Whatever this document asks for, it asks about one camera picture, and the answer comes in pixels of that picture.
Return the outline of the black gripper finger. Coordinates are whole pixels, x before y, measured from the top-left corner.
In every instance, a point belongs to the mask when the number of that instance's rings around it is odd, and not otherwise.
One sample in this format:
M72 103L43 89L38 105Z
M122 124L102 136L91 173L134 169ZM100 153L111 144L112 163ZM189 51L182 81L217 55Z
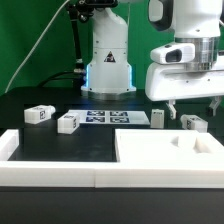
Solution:
M176 109L175 109L175 103L176 101L175 100L169 100L166 105L169 109L169 112L170 112L170 118L172 120L175 120L176 119Z
M211 101L211 103L209 105L209 110L208 110L210 116L215 116L216 115L216 110L219 107L221 101L222 101L222 97L221 96L215 96L212 99L212 101Z

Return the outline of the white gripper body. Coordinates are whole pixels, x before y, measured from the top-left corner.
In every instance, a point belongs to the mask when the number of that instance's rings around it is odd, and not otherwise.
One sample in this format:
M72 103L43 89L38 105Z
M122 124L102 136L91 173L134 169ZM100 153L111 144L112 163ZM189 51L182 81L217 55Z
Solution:
M183 64L152 63L147 71L145 93L152 101L168 101L224 95L224 62L209 71L189 72Z

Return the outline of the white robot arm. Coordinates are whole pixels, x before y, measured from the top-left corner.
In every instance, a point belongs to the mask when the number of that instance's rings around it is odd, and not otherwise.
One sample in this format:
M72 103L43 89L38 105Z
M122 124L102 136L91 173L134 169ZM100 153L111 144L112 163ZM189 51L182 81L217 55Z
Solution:
M82 92L98 99L133 93L127 62L128 25L112 3L88 2L93 9L93 58ZM174 41L150 52L145 94L165 101L172 118L180 99L210 97L215 110L224 98L224 54L218 49L224 0L149 0L148 19L158 31L172 30Z

